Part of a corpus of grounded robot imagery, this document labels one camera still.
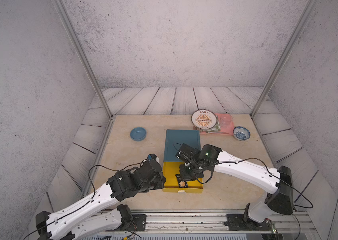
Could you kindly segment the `yellow top drawer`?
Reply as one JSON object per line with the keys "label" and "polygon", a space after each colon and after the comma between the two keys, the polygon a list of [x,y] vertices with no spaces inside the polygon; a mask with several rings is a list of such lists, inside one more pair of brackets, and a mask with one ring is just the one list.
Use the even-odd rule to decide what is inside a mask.
{"label": "yellow top drawer", "polygon": [[201,194],[203,192],[203,185],[198,181],[187,181],[188,188],[179,188],[176,179],[177,174],[180,174],[180,166],[184,163],[180,162],[164,162],[164,177],[166,182],[164,184],[163,192],[165,193],[188,193]]}

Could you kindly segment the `teal drawer cabinet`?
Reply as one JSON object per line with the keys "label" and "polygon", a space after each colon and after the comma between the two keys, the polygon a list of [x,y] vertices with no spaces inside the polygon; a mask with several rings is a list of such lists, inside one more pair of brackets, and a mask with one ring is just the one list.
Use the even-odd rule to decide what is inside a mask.
{"label": "teal drawer cabinet", "polygon": [[182,162],[182,156],[177,157],[181,152],[187,156],[194,154],[195,150],[200,151],[200,134],[197,130],[167,130],[164,162]]}

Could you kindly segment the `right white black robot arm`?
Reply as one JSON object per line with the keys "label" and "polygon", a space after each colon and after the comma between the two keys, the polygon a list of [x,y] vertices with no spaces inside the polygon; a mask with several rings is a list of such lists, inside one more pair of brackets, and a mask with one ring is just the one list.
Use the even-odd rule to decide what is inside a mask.
{"label": "right white black robot arm", "polygon": [[288,167],[269,168],[251,159],[242,160],[213,145],[204,145],[202,150],[182,144],[175,154],[184,164],[179,168],[182,180],[198,181],[205,171],[226,174],[249,182],[265,194],[255,203],[248,203],[244,221],[262,223],[272,214],[293,214],[293,181]]}

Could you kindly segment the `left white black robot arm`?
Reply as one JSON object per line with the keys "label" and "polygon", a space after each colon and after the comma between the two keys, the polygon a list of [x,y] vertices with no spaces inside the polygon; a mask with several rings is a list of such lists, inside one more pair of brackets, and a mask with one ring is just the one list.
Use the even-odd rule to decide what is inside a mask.
{"label": "left white black robot arm", "polygon": [[121,202],[138,193],[163,189],[165,182],[155,158],[126,166],[85,198],[60,211],[37,214],[35,232],[41,240],[79,240],[100,230],[128,227],[133,217]]}

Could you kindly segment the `white plate orange sunburst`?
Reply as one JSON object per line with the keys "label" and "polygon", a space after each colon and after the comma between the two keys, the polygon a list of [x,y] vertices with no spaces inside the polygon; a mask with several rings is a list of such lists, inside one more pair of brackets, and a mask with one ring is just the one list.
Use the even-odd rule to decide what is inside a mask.
{"label": "white plate orange sunburst", "polygon": [[209,110],[197,110],[192,114],[191,122],[196,128],[208,130],[216,126],[217,116]]}

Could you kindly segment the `blue ceramic dish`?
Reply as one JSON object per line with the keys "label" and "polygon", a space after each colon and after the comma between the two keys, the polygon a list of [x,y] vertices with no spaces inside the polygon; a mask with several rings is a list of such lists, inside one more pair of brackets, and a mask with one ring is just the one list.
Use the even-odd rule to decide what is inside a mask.
{"label": "blue ceramic dish", "polygon": [[133,141],[140,142],[143,141],[147,136],[146,129],[142,127],[136,127],[131,130],[130,137]]}

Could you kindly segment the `pink plastic tray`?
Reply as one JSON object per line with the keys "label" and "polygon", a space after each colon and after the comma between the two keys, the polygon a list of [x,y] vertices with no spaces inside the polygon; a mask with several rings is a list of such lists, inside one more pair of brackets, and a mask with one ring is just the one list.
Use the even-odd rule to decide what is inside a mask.
{"label": "pink plastic tray", "polygon": [[233,117],[229,114],[215,114],[217,117],[217,124],[209,129],[202,130],[197,127],[193,127],[193,130],[200,131],[201,134],[222,134],[222,135],[233,135],[233,130],[235,128],[233,123]]}

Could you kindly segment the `clear glass cup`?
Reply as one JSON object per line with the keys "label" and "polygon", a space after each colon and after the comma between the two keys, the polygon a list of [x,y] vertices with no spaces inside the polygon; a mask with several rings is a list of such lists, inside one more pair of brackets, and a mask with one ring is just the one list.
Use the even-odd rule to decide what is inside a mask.
{"label": "clear glass cup", "polygon": [[219,122],[220,122],[221,128],[227,128],[232,123],[232,116],[226,115],[226,114],[220,115]]}

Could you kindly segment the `blue white patterned bowl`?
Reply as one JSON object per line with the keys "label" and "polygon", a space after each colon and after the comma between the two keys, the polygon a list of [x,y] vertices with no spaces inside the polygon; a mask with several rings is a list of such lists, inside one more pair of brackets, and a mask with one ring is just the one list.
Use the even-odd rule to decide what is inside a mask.
{"label": "blue white patterned bowl", "polygon": [[250,139],[251,133],[247,128],[237,126],[233,130],[233,136],[239,141],[246,141]]}

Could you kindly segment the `aluminium mounting rail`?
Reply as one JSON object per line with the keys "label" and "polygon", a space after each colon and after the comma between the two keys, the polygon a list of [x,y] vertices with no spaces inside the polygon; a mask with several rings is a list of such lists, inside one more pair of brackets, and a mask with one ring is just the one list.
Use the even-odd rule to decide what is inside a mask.
{"label": "aluminium mounting rail", "polygon": [[142,234],[291,234],[292,239],[319,240],[314,224],[307,213],[274,214],[266,219],[271,231],[230,231],[224,222],[227,214],[243,214],[239,210],[134,210],[132,215],[147,215],[146,230]]}

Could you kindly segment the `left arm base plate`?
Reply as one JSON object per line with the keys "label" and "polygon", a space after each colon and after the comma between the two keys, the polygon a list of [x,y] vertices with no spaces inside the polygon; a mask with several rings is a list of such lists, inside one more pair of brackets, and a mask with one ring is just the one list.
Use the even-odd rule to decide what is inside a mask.
{"label": "left arm base plate", "polygon": [[147,215],[132,215],[132,219],[122,221],[116,232],[144,232],[146,230]]}

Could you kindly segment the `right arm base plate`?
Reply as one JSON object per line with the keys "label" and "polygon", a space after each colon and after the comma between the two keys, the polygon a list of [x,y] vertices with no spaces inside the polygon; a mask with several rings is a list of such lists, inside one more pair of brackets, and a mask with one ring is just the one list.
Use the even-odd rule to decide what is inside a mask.
{"label": "right arm base plate", "polygon": [[227,220],[224,225],[229,228],[230,231],[271,231],[273,230],[269,221],[265,220],[261,223],[257,223],[244,214],[227,214]]}

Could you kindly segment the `left aluminium frame post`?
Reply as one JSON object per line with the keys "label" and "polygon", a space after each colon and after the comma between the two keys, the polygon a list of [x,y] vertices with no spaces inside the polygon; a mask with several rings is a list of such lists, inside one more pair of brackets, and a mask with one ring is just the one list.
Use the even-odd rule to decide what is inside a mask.
{"label": "left aluminium frame post", "polygon": [[63,24],[63,26],[64,26],[67,34],[68,34],[68,37],[69,37],[71,43],[73,44],[73,46],[75,48],[76,54],[77,54],[81,64],[83,65],[84,70],[85,70],[85,72],[86,72],[86,74],[87,74],[87,76],[88,76],[88,78],[89,78],[89,80],[90,80],[90,82],[91,82],[91,84],[94,88],[94,91],[95,91],[97,97],[99,98],[99,101],[100,101],[102,107],[104,108],[107,116],[110,119],[112,119],[113,114],[112,114],[112,112],[111,112],[111,110],[110,110],[110,108],[109,108],[109,106],[106,102],[106,99],[103,95],[103,92],[101,91],[101,88],[100,88],[99,83],[96,79],[95,73],[94,73],[94,71],[93,71],[93,69],[92,69],[92,67],[89,63],[89,60],[88,60],[88,58],[85,54],[85,51],[84,51],[84,49],[83,49],[83,47],[80,43],[80,40],[77,36],[77,33],[74,29],[74,26],[71,22],[71,19],[68,15],[68,12],[67,12],[67,10],[64,6],[63,1],[53,0],[52,2],[54,4],[56,11],[57,11],[57,13],[60,17],[60,20],[61,20],[61,22],[62,22],[62,24]]}

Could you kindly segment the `aluminium frame post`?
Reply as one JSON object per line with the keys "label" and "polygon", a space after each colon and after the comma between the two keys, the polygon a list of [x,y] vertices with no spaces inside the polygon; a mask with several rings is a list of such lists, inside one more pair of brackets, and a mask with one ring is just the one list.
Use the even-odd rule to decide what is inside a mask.
{"label": "aluminium frame post", "polygon": [[85,54],[85,51],[84,51],[84,49],[83,49],[83,47],[80,43],[80,40],[77,36],[77,33],[74,29],[74,26],[71,22],[71,19],[68,15],[68,12],[67,12],[67,10],[64,6],[63,1],[53,0],[52,2],[54,4],[56,11],[57,11],[57,13],[60,17],[60,20],[61,20],[61,22],[62,22],[62,24],[63,24],[63,26],[64,26],[67,34],[68,34],[68,37],[69,37],[71,43],[73,44],[73,46],[75,48],[76,54],[77,54],[81,64],[83,65],[84,70],[85,70],[85,72],[86,72],[86,74],[87,74],[87,76],[88,76],[88,78],[89,78],[89,80],[90,80],[90,82],[91,82],[91,84],[94,88],[94,91],[95,91],[97,97],[99,98],[99,101],[100,101],[102,107],[104,108],[107,116],[110,119],[112,119],[113,114],[112,114],[112,112],[111,112],[111,110],[110,110],[110,108],[109,108],[109,106],[106,102],[106,99],[103,95],[103,92],[101,91],[101,88],[100,88],[99,83],[96,79],[95,73],[94,73],[94,71],[93,71],[93,69],[92,69],[92,67],[89,63],[89,60],[88,60],[88,58]]}
{"label": "aluminium frame post", "polygon": [[269,94],[271,88],[275,84],[279,74],[282,71],[283,66],[287,62],[290,54],[293,51],[294,46],[296,45],[299,37],[303,33],[304,28],[305,28],[306,24],[308,23],[311,15],[312,15],[315,7],[316,7],[317,2],[318,2],[317,0],[307,1],[307,4],[306,4],[306,6],[305,6],[305,8],[302,12],[300,19],[298,20],[294,30],[292,31],[290,38],[288,39],[288,42],[285,45],[285,48],[283,49],[274,69],[272,70],[268,80],[266,81],[266,83],[265,83],[265,85],[262,89],[262,92],[261,92],[252,112],[250,113],[250,116],[251,116],[252,119],[254,119],[255,116],[259,113],[259,110],[262,107],[262,104],[265,101],[266,96]]}

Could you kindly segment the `right aluminium frame post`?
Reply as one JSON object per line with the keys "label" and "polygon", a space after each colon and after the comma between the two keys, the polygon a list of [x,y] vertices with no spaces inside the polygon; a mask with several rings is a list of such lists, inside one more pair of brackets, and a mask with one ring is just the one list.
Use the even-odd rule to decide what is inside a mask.
{"label": "right aluminium frame post", "polygon": [[305,6],[305,8],[302,12],[300,19],[298,20],[294,30],[292,31],[290,38],[288,39],[288,42],[285,45],[285,48],[283,49],[274,69],[272,70],[268,80],[266,81],[266,83],[265,83],[265,85],[262,89],[262,92],[261,92],[252,112],[250,113],[250,116],[251,116],[252,119],[254,119],[255,116],[259,113],[259,110],[262,107],[262,104],[265,101],[266,96],[269,94],[271,88],[275,84],[279,74],[282,71],[283,66],[287,62],[290,54],[293,51],[294,46],[296,45],[299,37],[303,33],[304,28],[305,28],[306,24],[308,23],[311,15],[312,15],[315,7],[316,7],[317,2],[318,2],[317,0],[307,1],[307,4],[306,4],[306,6]]}

